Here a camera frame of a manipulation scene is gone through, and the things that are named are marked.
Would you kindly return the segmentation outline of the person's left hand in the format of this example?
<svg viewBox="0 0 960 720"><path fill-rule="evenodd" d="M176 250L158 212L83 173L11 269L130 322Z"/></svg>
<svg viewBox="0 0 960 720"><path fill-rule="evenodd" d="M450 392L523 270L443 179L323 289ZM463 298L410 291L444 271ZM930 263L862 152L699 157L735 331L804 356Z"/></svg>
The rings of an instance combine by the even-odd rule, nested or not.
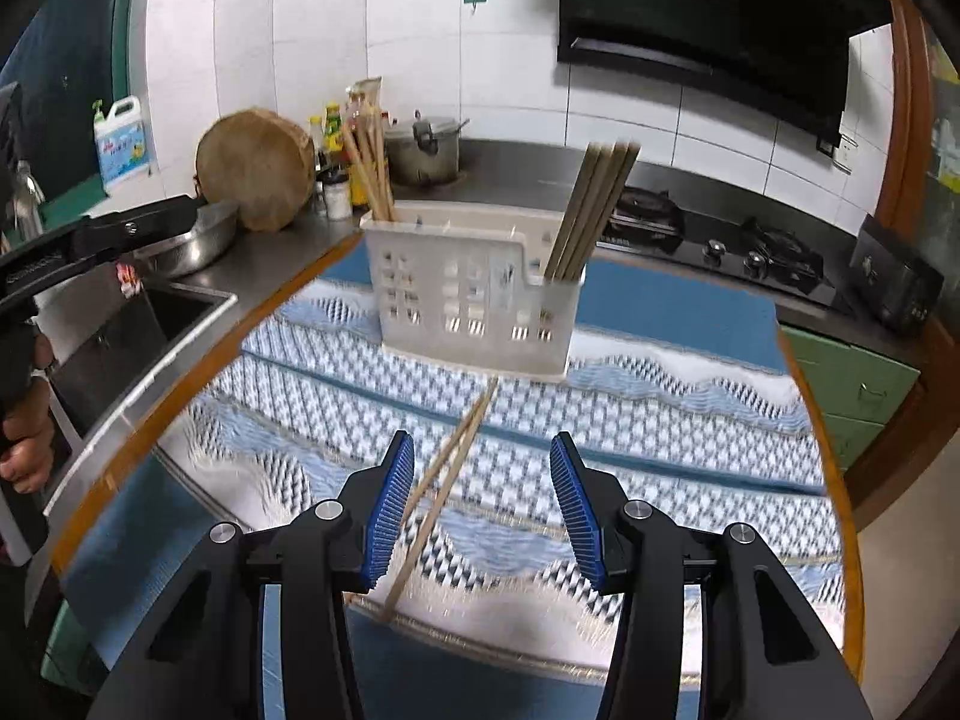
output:
<svg viewBox="0 0 960 720"><path fill-rule="evenodd" d="M11 447L2 455L2 478L18 494L37 493L49 481L53 434L50 385L43 376L32 376L26 395L3 419Z"/></svg>

